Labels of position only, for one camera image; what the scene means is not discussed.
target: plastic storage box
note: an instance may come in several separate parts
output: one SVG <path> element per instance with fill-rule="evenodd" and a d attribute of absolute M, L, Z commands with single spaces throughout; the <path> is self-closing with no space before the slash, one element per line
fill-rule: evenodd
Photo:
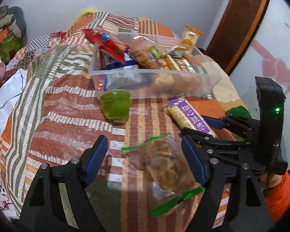
<path fill-rule="evenodd" d="M 175 45 L 180 45 L 180 39 L 157 35 L 132 33 L 118 33 L 117 37 L 131 45 L 134 39 L 146 37 L 157 44 L 162 51 L 167 51 Z M 158 69 L 114 69 L 94 71 L 90 63 L 90 74 L 98 91 L 111 91 L 115 89 L 129 90 L 132 99 L 151 97 L 172 97 L 183 93 L 185 96 L 206 97 L 220 80 L 219 72 L 208 59 L 200 54 L 190 60 L 196 72 L 158 70 Z"/>

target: person's hand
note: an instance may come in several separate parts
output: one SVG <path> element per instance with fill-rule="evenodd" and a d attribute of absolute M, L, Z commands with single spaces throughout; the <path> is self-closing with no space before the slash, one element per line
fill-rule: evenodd
<path fill-rule="evenodd" d="M 260 176 L 260 179 L 264 182 L 267 181 L 267 177 L 268 177 L 268 173 L 263 173 Z M 279 185 L 282 181 L 282 175 L 277 175 L 277 174 L 271 174 L 269 177 L 269 188 L 273 188 L 276 187 L 277 185 Z"/>

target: white wall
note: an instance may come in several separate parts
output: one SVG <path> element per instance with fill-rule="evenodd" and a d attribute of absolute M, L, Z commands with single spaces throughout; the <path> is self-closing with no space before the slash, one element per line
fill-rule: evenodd
<path fill-rule="evenodd" d="M 229 3 L 229 0 L 223 0 L 222 1 L 220 9 L 219 9 L 219 12 L 217 14 L 217 17 L 216 17 L 216 19 L 215 19 L 215 21 L 214 21 L 214 23 L 213 23 L 208 35 L 207 35 L 205 41 L 204 41 L 204 45 L 203 45 L 203 49 L 204 50 L 206 50 L 207 47 L 209 46 L 209 44 L 210 44 L 210 42 L 211 42 L 211 40 L 212 40 L 212 38 L 213 38 L 218 26 L 219 26 L 219 23 L 220 23 L 220 21 L 222 19 L 222 16 L 223 16 L 224 12 L 225 12 L 225 9 L 228 6 L 228 3 Z"/>
<path fill-rule="evenodd" d="M 287 68 L 290 69 L 290 8 L 285 0 L 270 0 L 254 40 L 264 46 L 265 50 L 273 56 L 273 59 L 282 58 Z M 263 57 L 260 53 L 265 52 L 262 49 L 256 51 L 255 48 L 250 46 L 230 75 L 230 79 L 239 96 L 247 104 L 248 110 L 252 112 L 254 108 L 258 109 L 255 89 L 253 88 L 255 84 L 254 77 L 263 76 L 264 74 L 261 65 Z M 285 85 L 282 85 L 282 88 L 284 92 L 288 89 Z M 286 93 L 281 147 L 283 155 L 288 159 L 290 169 L 290 92 Z"/>
<path fill-rule="evenodd" d="M 203 47 L 223 0 L 4 0 L 2 5 L 19 6 L 27 22 L 28 41 L 41 34 L 66 31 L 79 12 L 93 7 L 127 17 L 147 17 L 177 32 L 185 24 L 204 32 Z"/>

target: green cup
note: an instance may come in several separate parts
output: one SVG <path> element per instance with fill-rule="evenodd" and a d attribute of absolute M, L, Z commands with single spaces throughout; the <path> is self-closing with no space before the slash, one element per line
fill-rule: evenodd
<path fill-rule="evenodd" d="M 131 97 L 128 90 L 112 90 L 100 96 L 104 117 L 115 123 L 126 123 L 129 118 Z"/>

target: red snack package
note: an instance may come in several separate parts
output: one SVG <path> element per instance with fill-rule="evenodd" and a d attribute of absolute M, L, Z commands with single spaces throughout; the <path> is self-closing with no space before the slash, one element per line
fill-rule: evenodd
<path fill-rule="evenodd" d="M 125 43 L 123 43 L 116 36 L 112 35 L 102 27 L 96 27 L 93 29 L 82 29 L 86 38 L 91 43 L 100 44 L 100 48 L 110 53 L 114 58 L 119 60 L 122 64 L 125 64 L 124 52 L 128 49 Z"/>

